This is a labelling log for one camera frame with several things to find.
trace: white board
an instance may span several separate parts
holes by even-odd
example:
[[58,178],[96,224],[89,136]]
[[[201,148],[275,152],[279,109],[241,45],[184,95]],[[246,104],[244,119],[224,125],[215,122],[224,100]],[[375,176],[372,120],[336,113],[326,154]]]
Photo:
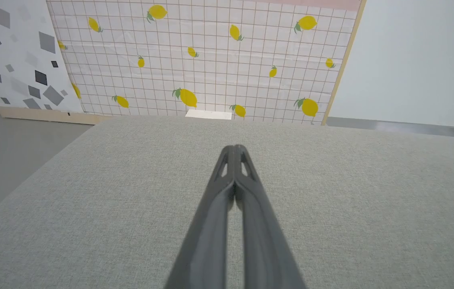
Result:
[[454,126],[454,0],[367,0],[329,117]]

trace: lemon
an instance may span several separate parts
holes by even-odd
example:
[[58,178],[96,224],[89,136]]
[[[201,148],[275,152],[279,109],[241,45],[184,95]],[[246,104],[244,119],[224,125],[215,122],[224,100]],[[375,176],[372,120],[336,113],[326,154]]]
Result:
[[243,106],[239,106],[239,105],[237,105],[237,104],[234,104],[234,105],[232,105],[232,106],[229,106],[229,108],[230,108],[231,110],[234,110],[234,112],[235,112],[238,116],[240,116],[240,117],[245,117],[245,114],[247,113],[247,112],[245,111],[245,108],[244,108]]
[[61,50],[65,51],[65,50],[68,49],[68,47],[65,44],[63,44],[63,42],[61,42],[59,40],[57,41],[57,44],[59,45],[59,49],[61,49]]
[[243,40],[243,38],[245,38],[239,34],[239,29],[235,25],[231,25],[231,29],[229,32],[231,33],[231,37],[234,38],[234,40],[236,41],[241,41]]
[[148,9],[147,13],[147,20],[150,22],[150,20],[155,21],[155,19],[163,19],[168,12],[164,9],[163,6],[161,5],[154,5]]
[[143,66],[145,66],[145,60],[143,59],[143,57],[141,56],[138,56],[137,57],[139,60],[137,61],[137,65],[141,68]]
[[100,26],[98,25],[98,23],[97,23],[97,21],[96,21],[95,19],[93,19],[93,18],[90,17],[90,19],[89,19],[88,22],[89,22],[89,24],[90,24],[91,29],[93,29],[93,31],[96,31],[96,32],[102,32],[102,31],[104,31],[104,30],[102,29],[102,27],[100,27]]
[[193,49],[193,47],[188,47],[188,54],[191,55],[191,57],[197,57],[198,53],[196,53]]
[[327,61],[325,62],[325,65],[326,65],[328,68],[336,67],[336,64],[334,64],[334,62],[333,62],[332,59],[330,59],[330,58],[327,58]]
[[298,108],[302,106],[302,112],[307,116],[315,116],[318,111],[318,104],[309,98],[297,99],[294,106]]
[[127,99],[124,99],[123,97],[121,97],[119,95],[113,96],[113,100],[118,102],[118,104],[120,106],[123,106],[124,108],[128,108],[129,107],[129,102],[127,101]]
[[177,97],[177,99],[181,97],[183,104],[196,108],[196,96],[191,91],[179,88],[178,90],[174,90],[172,95]]
[[315,27],[316,25],[317,25],[317,20],[313,16],[307,15],[307,16],[302,17],[297,22],[297,24],[295,25],[295,28],[293,28],[293,30],[295,31],[295,33],[297,31],[302,31],[302,30],[309,31],[309,30],[313,29],[313,27]]
[[73,90],[75,90],[75,93],[77,94],[77,98],[80,99],[80,90],[79,88],[72,83],[72,86],[73,86]]
[[275,66],[272,66],[272,70],[270,71],[270,77],[274,77],[277,75],[277,68]]

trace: grid patterned wallpaper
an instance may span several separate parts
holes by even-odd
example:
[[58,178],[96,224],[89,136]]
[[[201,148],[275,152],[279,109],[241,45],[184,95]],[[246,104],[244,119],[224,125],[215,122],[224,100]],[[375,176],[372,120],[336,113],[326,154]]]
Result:
[[[196,106],[306,124],[324,117],[357,15],[241,0],[47,3],[87,113],[183,116]],[[307,15],[315,27],[295,31]]]

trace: gray floor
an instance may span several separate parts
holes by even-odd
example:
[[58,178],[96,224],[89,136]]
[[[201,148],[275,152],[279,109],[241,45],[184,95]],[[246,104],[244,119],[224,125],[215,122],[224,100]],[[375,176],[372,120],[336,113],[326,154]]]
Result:
[[[454,128],[330,118],[329,126],[454,137]],[[91,128],[84,124],[0,117],[0,202],[45,162]]]

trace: pink stripe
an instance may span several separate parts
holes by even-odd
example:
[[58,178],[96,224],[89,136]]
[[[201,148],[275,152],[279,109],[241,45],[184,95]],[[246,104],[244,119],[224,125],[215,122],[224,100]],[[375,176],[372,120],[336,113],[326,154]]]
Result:
[[361,0],[257,0],[257,2],[291,4],[358,11]]

